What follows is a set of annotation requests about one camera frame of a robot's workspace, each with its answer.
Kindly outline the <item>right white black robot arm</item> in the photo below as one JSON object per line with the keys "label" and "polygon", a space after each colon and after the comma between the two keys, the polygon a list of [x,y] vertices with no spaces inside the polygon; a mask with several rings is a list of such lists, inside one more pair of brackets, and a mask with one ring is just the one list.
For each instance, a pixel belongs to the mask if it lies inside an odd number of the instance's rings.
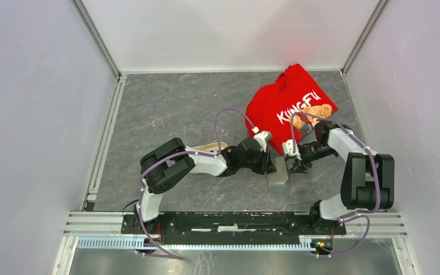
{"label": "right white black robot arm", "polygon": [[345,162],[340,191],[310,208],[309,229],[322,234],[331,221],[344,222],[352,217],[388,210],[394,204],[395,160],[380,154],[358,139],[342,124],[322,120],[314,127],[316,141],[299,145],[285,141],[285,159],[294,161],[289,173],[306,172],[314,161],[339,156]]}

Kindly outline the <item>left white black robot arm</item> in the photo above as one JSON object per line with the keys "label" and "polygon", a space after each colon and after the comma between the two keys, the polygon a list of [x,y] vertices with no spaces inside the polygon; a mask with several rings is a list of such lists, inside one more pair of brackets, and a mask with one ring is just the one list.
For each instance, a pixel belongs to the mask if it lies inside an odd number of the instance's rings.
{"label": "left white black robot arm", "polygon": [[227,177],[235,175],[240,169],[248,169],[258,175],[276,172],[267,142],[252,137],[217,151],[194,149],[175,137],[146,154],[140,165],[143,187],[136,204],[138,216],[135,226],[146,234],[156,229],[163,194],[188,174]]}

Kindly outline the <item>beige oval tray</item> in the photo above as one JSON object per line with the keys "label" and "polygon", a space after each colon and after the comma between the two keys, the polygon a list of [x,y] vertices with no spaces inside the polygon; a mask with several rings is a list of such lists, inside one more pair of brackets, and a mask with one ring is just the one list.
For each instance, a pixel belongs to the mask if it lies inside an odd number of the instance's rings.
{"label": "beige oval tray", "polygon": [[206,152],[216,153],[218,150],[224,150],[228,146],[229,145],[226,144],[225,142],[221,142],[220,146],[218,146],[218,143],[210,143],[210,144],[205,144],[205,145],[201,145],[201,146],[195,146],[195,147],[192,147],[192,149],[197,150],[197,151],[206,151]]}

